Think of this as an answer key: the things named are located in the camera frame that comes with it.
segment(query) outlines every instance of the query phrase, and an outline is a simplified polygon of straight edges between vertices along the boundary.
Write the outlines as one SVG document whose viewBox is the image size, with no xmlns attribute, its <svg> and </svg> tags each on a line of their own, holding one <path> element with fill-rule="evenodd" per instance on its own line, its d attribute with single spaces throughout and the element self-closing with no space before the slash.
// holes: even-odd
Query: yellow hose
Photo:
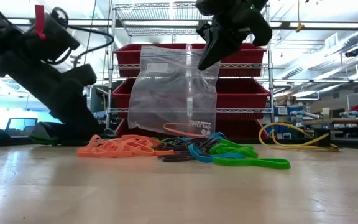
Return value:
<svg viewBox="0 0 358 224">
<path fill-rule="evenodd" d="M 287 149 L 306 149 L 306 150 L 310 150 L 310 149 L 326 149 L 326 150 L 329 150 L 329 151 L 338 151 L 338 147 L 334 144 L 331 144 L 330 147 L 328 148 L 325 148 L 325 147 L 318 147 L 318 146 L 312 146 L 312 144 L 324 139 L 325 137 L 328 136 L 328 133 L 316 138 L 316 139 L 313 139 L 311 141 L 308 141 L 306 143 L 303 143 L 303 144 L 292 144 L 292 145 L 286 145 L 286 144 L 281 144 L 279 143 L 276 138 L 275 138 L 275 135 L 274 135 L 274 130 L 272 131 L 272 138 L 273 138 L 273 142 L 278 145 L 278 146 L 271 146 L 271 145 L 268 145 L 266 143 L 263 142 L 262 140 L 262 133 L 263 131 L 270 127 L 270 126 L 275 126 L 275 125 L 280 125 L 280 126 L 286 126 L 286 127 L 289 127 L 289 128 L 292 128 L 292 129 L 295 129 L 297 131 L 300 131 L 301 133 L 305 134 L 306 136 L 308 137 L 311 137 L 313 138 L 312 135 L 306 133 L 304 130 L 294 126 L 294 125 L 290 125 L 290 124 L 286 124 L 286 123 L 280 123 L 280 122 L 275 122 L 275 123 L 270 123 L 270 124 L 267 124 L 265 125 L 260 131 L 259 131 L 259 141 L 262 145 L 266 146 L 266 147 L 269 147 L 269 148 L 272 148 L 272 149 L 281 149 L 281 150 L 287 150 Z"/>
</svg>

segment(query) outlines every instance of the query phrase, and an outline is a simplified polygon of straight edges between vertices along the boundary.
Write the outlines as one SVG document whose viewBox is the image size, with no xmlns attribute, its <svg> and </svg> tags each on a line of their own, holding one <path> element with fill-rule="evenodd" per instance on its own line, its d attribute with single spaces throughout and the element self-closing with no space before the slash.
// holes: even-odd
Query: green object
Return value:
<svg viewBox="0 0 358 224">
<path fill-rule="evenodd" d="M 58 137 L 48 138 L 37 134 L 29 134 L 29 139 L 31 139 L 33 142 L 37 144 L 46 145 L 46 146 L 49 145 L 57 146 L 60 142 L 60 139 Z"/>
<path fill-rule="evenodd" d="M 213 163 L 222 166 L 260 166 L 268 167 L 273 169 L 289 169 L 291 168 L 290 161 L 287 159 L 275 159 L 275 158 L 265 158 L 265 159 L 254 159 L 254 158 L 245 158 L 245 159 L 227 159 L 227 158 L 213 158 Z"/>
<path fill-rule="evenodd" d="M 246 157 L 258 158 L 258 154 L 252 146 L 243 146 L 228 140 L 222 139 L 221 143 L 211 147 L 210 154 L 225 154 L 228 152 L 242 154 Z"/>
</svg>

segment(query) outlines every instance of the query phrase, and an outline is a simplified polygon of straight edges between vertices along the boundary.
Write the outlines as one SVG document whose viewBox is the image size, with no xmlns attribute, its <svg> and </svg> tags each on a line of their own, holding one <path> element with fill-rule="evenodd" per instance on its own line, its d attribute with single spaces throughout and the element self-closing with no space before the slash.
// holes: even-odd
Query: clear plastic bag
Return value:
<svg viewBox="0 0 358 224">
<path fill-rule="evenodd" d="M 202 49 L 143 46 L 129 101 L 129 128 L 179 136 L 215 132 L 219 63 L 197 69 Z"/>
</svg>

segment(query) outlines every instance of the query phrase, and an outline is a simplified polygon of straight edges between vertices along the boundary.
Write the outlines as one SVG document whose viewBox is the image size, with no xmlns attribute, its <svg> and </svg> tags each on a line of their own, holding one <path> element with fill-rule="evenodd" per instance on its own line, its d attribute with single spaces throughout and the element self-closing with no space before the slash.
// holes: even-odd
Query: metal shelving rack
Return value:
<svg viewBox="0 0 358 224">
<path fill-rule="evenodd" d="M 270 5 L 266 5 L 266 20 L 270 22 Z M 211 20 L 211 16 L 201 15 L 195 7 L 195 2 L 171 2 L 150 4 L 116 4 L 112 8 L 112 32 L 114 35 L 116 19 L 122 24 L 130 41 L 131 37 L 171 35 L 172 40 L 176 35 L 197 35 L 196 27 Z M 267 46 L 268 64 L 233 63 L 221 64 L 221 69 L 259 69 L 267 68 L 270 89 L 270 104 L 273 103 L 273 71 L 272 54 L 270 44 Z M 109 128 L 112 112 L 128 112 L 128 108 L 111 108 L 111 93 L 113 69 L 131 70 L 139 69 L 139 65 L 113 65 L 113 54 L 111 54 L 111 68 L 109 68 L 109 97 L 106 127 Z M 274 122 L 274 110 L 271 108 L 217 108 L 217 113 L 265 113 L 270 114 Z"/>
</svg>

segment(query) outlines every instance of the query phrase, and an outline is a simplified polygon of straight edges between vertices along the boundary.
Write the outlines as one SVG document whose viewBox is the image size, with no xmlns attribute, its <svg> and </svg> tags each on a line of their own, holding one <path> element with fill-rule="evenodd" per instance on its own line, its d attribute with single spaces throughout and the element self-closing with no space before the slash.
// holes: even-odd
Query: table surface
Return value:
<svg viewBox="0 0 358 224">
<path fill-rule="evenodd" d="M 279 151 L 289 170 L 0 147 L 0 224 L 358 224 L 358 149 Z"/>
<path fill-rule="evenodd" d="M 331 119 L 317 119 L 310 121 L 302 121 L 303 125 L 313 125 L 313 124 L 358 124 L 358 119 L 353 118 L 331 118 Z"/>
</svg>

